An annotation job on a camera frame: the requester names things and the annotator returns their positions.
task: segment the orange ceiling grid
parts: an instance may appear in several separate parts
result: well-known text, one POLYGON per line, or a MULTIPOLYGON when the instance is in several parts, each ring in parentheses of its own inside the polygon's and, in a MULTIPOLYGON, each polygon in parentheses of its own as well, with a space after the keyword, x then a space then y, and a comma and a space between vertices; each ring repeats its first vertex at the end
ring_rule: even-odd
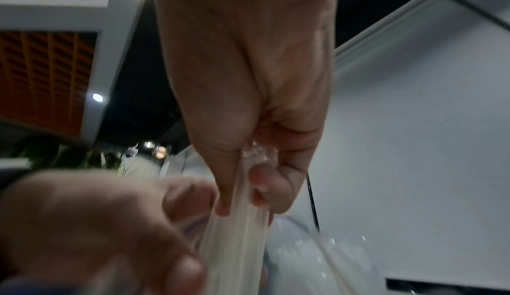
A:
POLYGON ((93 60, 79 33, 0 32, 0 117, 78 136, 93 60))

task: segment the hand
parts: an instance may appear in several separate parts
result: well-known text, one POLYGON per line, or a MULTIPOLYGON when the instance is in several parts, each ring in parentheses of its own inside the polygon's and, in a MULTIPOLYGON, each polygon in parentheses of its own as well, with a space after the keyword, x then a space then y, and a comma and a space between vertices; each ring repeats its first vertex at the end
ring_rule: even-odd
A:
POLYGON ((322 135, 333 78, 337 0, 156 0, 166 68, 195 149, 225 206, 241 147, 279 150, 250 172, 287 211, 322 135))
POLYGON ((125 256, 153 294, 199 294, 205 268, 176 225, 210 212, 214 184, 98 172, 39 172, 0 198, 0 248, 23 275, 90 282, 125 256))

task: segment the ceiling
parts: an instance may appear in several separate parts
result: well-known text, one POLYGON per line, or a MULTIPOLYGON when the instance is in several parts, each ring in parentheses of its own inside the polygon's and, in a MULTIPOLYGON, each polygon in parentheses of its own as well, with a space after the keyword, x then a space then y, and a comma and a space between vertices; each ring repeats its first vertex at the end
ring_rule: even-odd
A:
MULTIPOLYGON (((339 0, 336 46, 408 1, 339 0)), ((173 152, 182 149, 189 142, 165 76, 153 0, 143 3, 129 48, 123 56, 97 140, 130 146, 163 139, 165 143, 178 146, 173 152)))

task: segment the transparent plastic tube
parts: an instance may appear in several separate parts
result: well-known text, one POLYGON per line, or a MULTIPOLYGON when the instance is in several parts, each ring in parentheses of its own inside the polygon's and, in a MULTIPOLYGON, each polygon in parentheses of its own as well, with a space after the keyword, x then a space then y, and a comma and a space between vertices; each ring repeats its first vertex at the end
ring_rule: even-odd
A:
POLYGON ((252 205, 248 173, 258 164, 275 165, 276 151, 252 145, 243 151, 228 217, 212 214, 200 246, 208 269, 204 295, 257 295, 269 211, 252 205))

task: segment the ceiling frame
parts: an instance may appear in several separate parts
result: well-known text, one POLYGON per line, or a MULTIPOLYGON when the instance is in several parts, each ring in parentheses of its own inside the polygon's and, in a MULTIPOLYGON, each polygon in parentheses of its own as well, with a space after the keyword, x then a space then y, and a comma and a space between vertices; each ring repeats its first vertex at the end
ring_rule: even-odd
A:
POLYGON ((98 33, 80 133, 87 145, 96 140, 144 1, 0 0, 0 31, 98 33))

